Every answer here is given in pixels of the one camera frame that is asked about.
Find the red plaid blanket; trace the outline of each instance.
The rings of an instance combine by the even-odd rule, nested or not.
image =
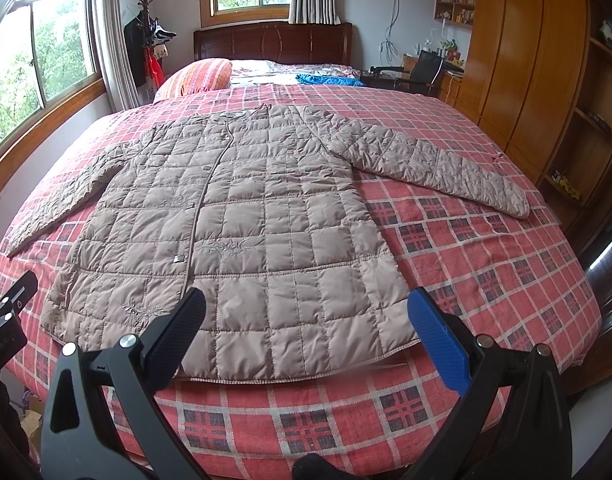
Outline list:
[[[544,199],[473,123],[435,99],[393,91],[329,86],[253,86],[195,94],[103,118],[71,146],[26,200],[13,224],[67,176],[109,144],[129,140],[153,123],[182,116],[258,107],[316,105],[384,124],[466,156],[506,175],[528,192],[530,218],[518,221],[484,206],[356,172],[372,217],[412,287],[427,288],[446,311],[474,332],[503,345],[547,342],[561,368],[583,356],[600,314],[583,270]],[[60,346],[39,330],[45,294],[94,203],[71,216],[13,260],[0,247],[0,294],[26,269],[39,292],[22,314],[28,345],[9,367],[45,397]],[[413,462],[457,399],[417,345],[361,374],[268,386],[176,382],[157,400],[183,443],[212,474],[289,478],[305,452],[324,455],[359,475]],[[127,448],[139,452],[112,390],[114,420]],[[498,395],[489,424],[499,420]]]

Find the pillow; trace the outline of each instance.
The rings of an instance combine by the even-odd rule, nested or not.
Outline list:
[[[230,84],[232,63],[229,59],[201,59],[172,74],[161,85],[153,103],[182,95],[221,90]]]

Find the metal screw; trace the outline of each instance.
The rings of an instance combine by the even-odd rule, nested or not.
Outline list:
[[[134,334],[126,334],[119,339],[119,346],[122,348],[130,348],[131,346],[135,346],[136,342],[137,336]]]
[[[75,350],[76,350],[76,344],[66,343],[64,347],[61,349],[61,353],[63,355],[72,355]]]
[[[475,341],[477,341],[477,345],[481,348],[491,348],[495,343],[495,340],[486,334],[478,335]]]
[[[550,348],[544,343],[539,343],[537,345],[537,353],[542,357],[548,357],[550,355]]]

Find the blue cloth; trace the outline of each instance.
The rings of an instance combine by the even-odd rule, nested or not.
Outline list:
[[[337,77],[332,75],[297,74],[297,81],[303,85],[343,85],[365,86],[364,83],[352,77]]]

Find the black chair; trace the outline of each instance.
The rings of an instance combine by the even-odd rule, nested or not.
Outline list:
[[[430,96],[439,83],[443,58],[433,52],[423,50],[413,70],[400,66],[371,66],[371,71],[361,81],[372,88],[398,90],[410,94]],[[381,72],[397,72],[408,77],[386,77]]]

